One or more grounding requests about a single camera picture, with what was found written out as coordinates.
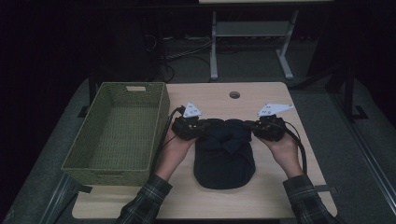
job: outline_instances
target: green wicker basket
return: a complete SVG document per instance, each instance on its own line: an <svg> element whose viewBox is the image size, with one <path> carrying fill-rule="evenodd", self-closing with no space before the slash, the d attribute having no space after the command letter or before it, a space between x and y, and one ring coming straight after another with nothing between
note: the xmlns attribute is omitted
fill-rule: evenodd
<svg viewBox="0 0 396 224"><path fill-rule="evenodd" d="M84 185L143 186L169 105L164 83L104 82L62 170Z"/></svg>

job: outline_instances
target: plaid sleeve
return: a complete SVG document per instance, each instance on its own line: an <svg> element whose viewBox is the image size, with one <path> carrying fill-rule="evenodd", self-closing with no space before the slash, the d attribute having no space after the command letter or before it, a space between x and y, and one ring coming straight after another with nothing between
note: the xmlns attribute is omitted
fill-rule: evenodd
<svg viewBox="0 0 396 224"><path fill-rule="evenodd" d="M322 203L307 175L298 175L283 182L298 223L339 223Z"/></svg>
<svg viewBox="0 0 396 224"><path fill-rule="evenodd" d="M160 206L172 186L154 175L137 193L136 197L122 207L116 224L154 223Z"/></svg>

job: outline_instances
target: wooden table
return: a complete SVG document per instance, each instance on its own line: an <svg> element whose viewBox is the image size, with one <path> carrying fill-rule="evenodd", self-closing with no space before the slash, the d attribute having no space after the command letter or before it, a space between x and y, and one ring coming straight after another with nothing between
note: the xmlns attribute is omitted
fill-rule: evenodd
<svg viewBox="0 0 396 224"><path fill-rule="evenodd" d="M256 113L264 103L293 104L283 83L205 83L168 84L170 110L193 102L203 111L202 119L258 119ZM239 99L229 96L240 93ZM306 150L308 175L314 185L325 185L318 162L309 144L303 124L293 108L278 114L293 124ZM174 186L161 207L158 218L287 218L294 217L282 181L286 175L274 161L265 144L252 137L256 173L239 189L214 190L201 187L193 175L194 146L170 179ZM131 201L138 187L93 186L90 194L80 193L73 209L75 218L116 218L121 208ZM320 197L329 211L336 208L329 191Z"/></svg>

